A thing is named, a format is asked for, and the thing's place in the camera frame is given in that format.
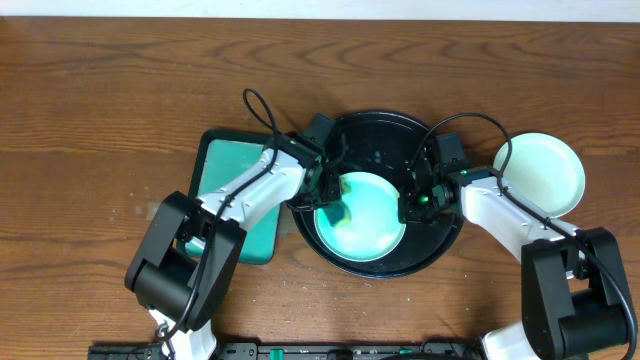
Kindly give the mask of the dark green sponge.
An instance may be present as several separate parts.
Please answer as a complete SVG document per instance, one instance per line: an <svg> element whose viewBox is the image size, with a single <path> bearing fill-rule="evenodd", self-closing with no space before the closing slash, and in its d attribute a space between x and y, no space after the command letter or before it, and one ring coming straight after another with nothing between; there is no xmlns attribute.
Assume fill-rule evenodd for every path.
<svg viewBox="0 0 640 360"><path fill-rule="evenodd" d="M324 207L323 212L328 224L333 228L344 227L352 222L349 206L342 200Z"/></svg>

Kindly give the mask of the mint green plate top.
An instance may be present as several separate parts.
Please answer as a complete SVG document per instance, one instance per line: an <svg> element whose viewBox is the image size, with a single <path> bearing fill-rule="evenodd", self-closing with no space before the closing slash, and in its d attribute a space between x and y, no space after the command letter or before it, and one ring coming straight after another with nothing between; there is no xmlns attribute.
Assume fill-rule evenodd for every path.
<svg viewBox="0 0 640 360"><path fill-rule="evenodd" d="M321 244L339 259L354 262L374 261L391 253L406 230L398 220L398 190L368 172L341 175L340 187L340 200L349 206L352 222L333 228L323 208L315 210L313 222Z"/></svg>

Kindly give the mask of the mint green plate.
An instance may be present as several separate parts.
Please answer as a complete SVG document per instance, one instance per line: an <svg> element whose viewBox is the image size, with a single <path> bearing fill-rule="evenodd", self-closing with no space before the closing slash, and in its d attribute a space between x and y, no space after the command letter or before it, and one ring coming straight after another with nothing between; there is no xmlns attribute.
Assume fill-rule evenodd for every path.
<svg viewBox="0 0 640 360"><path fill-rule="evenodd" d="M517 193L553 217L572 211L586 188L583 164L562 140L544 133L524 133L512 140L504 172Z"/></svg>
<svg viewBox="0 0 640 360"><path fill-rule="evenodd" d="M368 172L341 175L340 187L340 200L349 206L352 222L333 228L323 208L315 210L313 222L321 244L339 259L354 262L374 261L391 253L406 230L398 220L398 190Z"/></svg>

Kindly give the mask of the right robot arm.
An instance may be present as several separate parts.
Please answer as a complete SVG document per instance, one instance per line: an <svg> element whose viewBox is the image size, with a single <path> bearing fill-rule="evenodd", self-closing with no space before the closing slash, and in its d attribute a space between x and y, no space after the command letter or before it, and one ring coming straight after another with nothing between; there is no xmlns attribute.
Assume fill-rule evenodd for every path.
<svg viewBox="0 0 640 360"><path fill-rule="evenodd" d="M399 218L464 218L521 266L521 319L482 336L467 359L585 359L618 345L633 358L638 324L615 237L556 221L516 194L492 167L409 170Z"/></svg>

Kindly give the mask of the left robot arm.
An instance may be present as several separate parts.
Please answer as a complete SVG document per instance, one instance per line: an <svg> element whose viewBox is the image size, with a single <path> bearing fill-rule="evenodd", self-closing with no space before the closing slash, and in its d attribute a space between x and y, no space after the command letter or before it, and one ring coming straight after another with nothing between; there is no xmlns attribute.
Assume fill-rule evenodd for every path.
<svg viewBox="0 0 640 360"><path fill-rule="evenodd" d="M309 208L339 197L329 179L328 135L270 138L257 162L228 184L160 204L125 275L125 286L157 323L162 359L209 359L220 307L245 238L282 203Z"/></svg>

